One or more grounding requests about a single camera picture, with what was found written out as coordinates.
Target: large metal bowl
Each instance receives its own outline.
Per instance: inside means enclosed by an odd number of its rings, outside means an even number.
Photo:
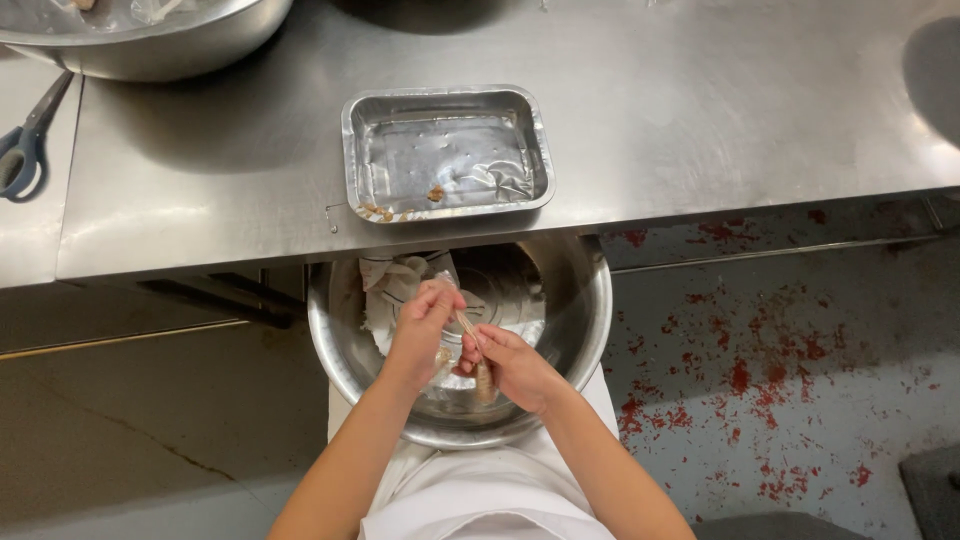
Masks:
[[[50,0],[21,0],[20,7]],[[130,0],[99,0],[96,10]],[[94,31],[75,12],[0,17],[0,43],[92,77],[165,82],[219,69],[248,55],[283,22],[293,0],[213,0],[191,13],[171,13],[160,23],[120,32]],[[16,2],[0,2],[0,12]]]
[[[610,269],[596,237],[466,248],[451,255],[461,286],[486,302],[481,321],[516,331],[582,390],[600,361],[612,315]],[[310,333],[326,373],[351,405],[384,359],[361,328],[365,298],[355,259],[312,268]],[[459,335],[459,327],[444,331],[443,344],[455,355]],[[479,404],[474,387],[474,380],[450,375],[440,385],[442,396],[421,394],[402,437],[443,450],[472,450],[508,443],[540,425],[502,395],[493,404]]]

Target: person's left hand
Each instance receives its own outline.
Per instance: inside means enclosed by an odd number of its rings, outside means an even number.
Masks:
[[[464,296],[448,283],[421,283],[417,295],[400,308],[394,342],[380,377],[419,392],[437,372],[436,356],[444,325],[454,309],[465,307]]]

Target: white apron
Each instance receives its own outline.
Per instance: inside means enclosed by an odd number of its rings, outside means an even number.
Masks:
[[[583,395],[618,435],[600,366]],[[331,404],[331,438],[343,422],[332,417],[338,409],[348,412]],[[361,521],[359,539],[495,538],[613,540],[543,428],[509,446],[467,452],[439,452],[400,440]]]

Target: floor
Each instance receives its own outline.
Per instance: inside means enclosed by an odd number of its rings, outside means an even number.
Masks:
[[[925,219],[916,202],[840,203],[603,241],[624,267]],[[945,241],[614,277],[604,365],[624,444],[691,522],[790,509],[919,539],[897,463],[960,442],[958,274]],[[0,291],[0,306],[0,351],[210,320],[112,289]],[[323,448],[325,407],[303,326],[2,361],[0,538],[263,537]]]

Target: towel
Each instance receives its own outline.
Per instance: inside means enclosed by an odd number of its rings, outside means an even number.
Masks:
[[[432,279],[443,270],[450,272],[459,287],[460,278],[457,277],[457,269],[453,266],[449,250],[426,257],[360,259],[363,290],[367,293],[367,319],[363,328],[373,334],[373,341],[382,355],[386,356],[390,352],[390,345],[394,342],[400,307],[414,297],[420,282]],[[482,316],[486,310],[484,301],[469,291],[461,289],[460,292],[467,301],[464,312]]]

